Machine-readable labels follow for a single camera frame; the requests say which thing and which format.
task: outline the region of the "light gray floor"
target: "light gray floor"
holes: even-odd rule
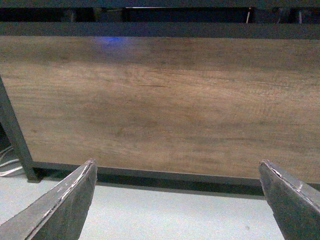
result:
[[[0,224],[58,182],[0,177]],[[283,240],[263,197],[97,185],[81,240]]]

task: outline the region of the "wood grain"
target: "wood grain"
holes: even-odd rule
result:
[[[320,41],[0,37],[37,162],[320,182]]]

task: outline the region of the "wooden panel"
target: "wooden panel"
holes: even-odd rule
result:
[[[320,42],[0,37],[34,161],[320,182]]]

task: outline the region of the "blue light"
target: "blue light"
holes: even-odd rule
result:
[[[120,37],[120,36],[102,36],[102,37],[98,37],[99,40],[101,40],[102,42],[123,42],[123,40],[125,39],[124,37]]]

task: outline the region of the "scratched metal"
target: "scratched metal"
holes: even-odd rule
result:
[[[97,181],[88,160],[25,210],[0,226],[0,240],[77,240]]]
[[[320,192],[270,161],[259,166],[260,181],[286,240],[320,240]]]

